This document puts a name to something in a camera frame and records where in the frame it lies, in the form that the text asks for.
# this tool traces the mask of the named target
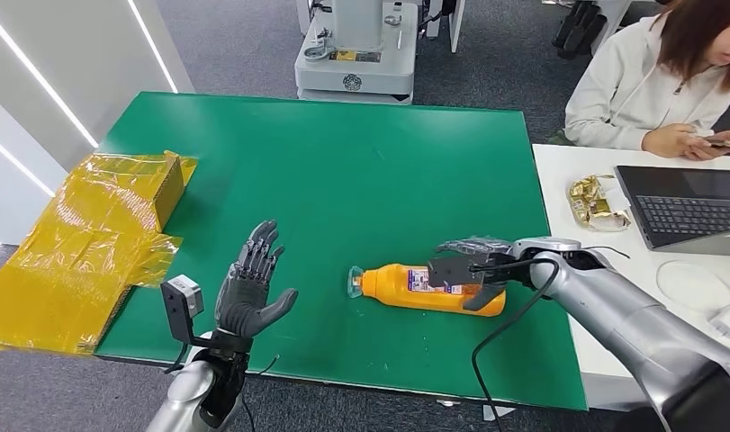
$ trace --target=floor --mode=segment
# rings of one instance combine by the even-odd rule
[[[195,89],[217,95],[295,97],[292,64],[302,36],[293,0],[158,0]],[[589,59],[566,61],[549,40],[565,15],[540,0],[467,0],[460,49],[446,22],[421,40],[415,104],[517,109],[541,142],[563,125],[563,108]],[[721,125],[730,129],[730,112]],[[0,247],[0,265],[12,254]],[[160,369],[96,359],[0,352],[0,431],[142,430],[171,378]],[[478,405],[250,379],[258,431],[495,431]],[[610,431],[619,415],[519,409],[508,431]],[[244,415],[228,430],[249,430]]]

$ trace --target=woman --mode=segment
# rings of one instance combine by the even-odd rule
[[[709,160],[730,153],[701,137],[730,106],[730,0],[677,0],[600,47],[566,106],[578,146]]]

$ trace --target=laptop keyboard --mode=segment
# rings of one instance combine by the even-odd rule
[[[730,201],[638,196],[652,232],[710,235],[730,230]]]

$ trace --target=white hoodie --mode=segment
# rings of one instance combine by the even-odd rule
[[[665,18],[644,18],[608,39],[566,105],[566,138],[578,146],[640,150],[648,131],[689,123],[700,136],[730,106],[720,90],[725,67],[711,67],[687,85],[658,65]]]

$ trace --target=brown hair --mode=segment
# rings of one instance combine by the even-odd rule
[[[730,0],[674,0],[665,15],[659,63],[688,82],[709,46],[730,27]],[[722,90],[730,91],[730,65]]]

